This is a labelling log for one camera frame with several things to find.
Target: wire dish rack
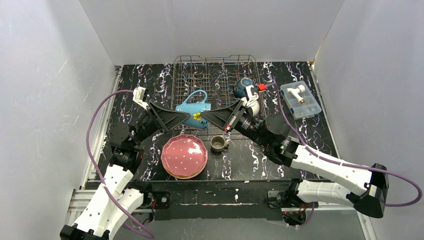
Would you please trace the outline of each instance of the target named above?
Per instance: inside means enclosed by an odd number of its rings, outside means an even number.
[[[182,55],[174,61],[172,82],[172,109],[183,103],[189,94],[196,90],[204,90],[207,93],[207,103],[211,109],[228,107],[237,102],[233,95],[233,86],[244,78],[250,78],[253,82],[261,84],[256,59],[251,55],[230,56],[198,56]],[[204,99],[202,93],[190,98],[189,103],[198,103]],[[265,119],[264,93],[259,93],[259,114],[257,120]],[[209,129],[197,129],[186,125],[179,125],[174,129],[174,134],[195,134],[197,136],[222,135],[223,131],[209,124]],[[242,135],[233,130],[231,135]]]

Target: pink plate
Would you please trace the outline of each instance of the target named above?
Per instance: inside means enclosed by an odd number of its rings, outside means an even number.
[[[208,161],[208,151],[194,135],[174,136],[162,148],[160,156],[166,171],[175,176],[191,176],[200,172]]]

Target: dark blue mug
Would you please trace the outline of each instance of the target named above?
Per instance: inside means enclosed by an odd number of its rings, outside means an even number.
[[[201,102],[189,103],[189,99],[193,97],[196,93],[203,93],[204,99]],[[209,121],[200,116],[200,112],[211,110],[211,104],[206,103],[208,99],[208,94],[203,90],[196,90],[181,103],[177,105],[175,110],[178,112],[186,112],[190,114],[190,118],[182,122],[182,124],[196,128],[196,129],[208,129]]]

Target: bag handle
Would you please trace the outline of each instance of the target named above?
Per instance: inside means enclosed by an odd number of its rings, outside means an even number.
[[[203,101],[201,101],[201,103],[206,103],[206,100],[208,99],[208,94],[203,90],[196,90],[196,91],[192,92],[190,95],[188,95],[188,97],[182,102],[182,104],[187,104],[189,102],[189,99],[191,97],[193,97],[196,93],[203,93],[204,99],[203,99]]]

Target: clear plastic box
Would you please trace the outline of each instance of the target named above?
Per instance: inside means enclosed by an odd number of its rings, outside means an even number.
[[[296,89],[300,85],[303,85],[305,88],[304,92],[299,93],[299,96],[303,98],[304,103],[300,103],[291,92],[287,91],[287,89]],[[320,105],[304,81],[295,81],[283,84],[280,86],[280,92],[285,103],[287,103],[290,108],[294,119],[311,118],[322,111]]]

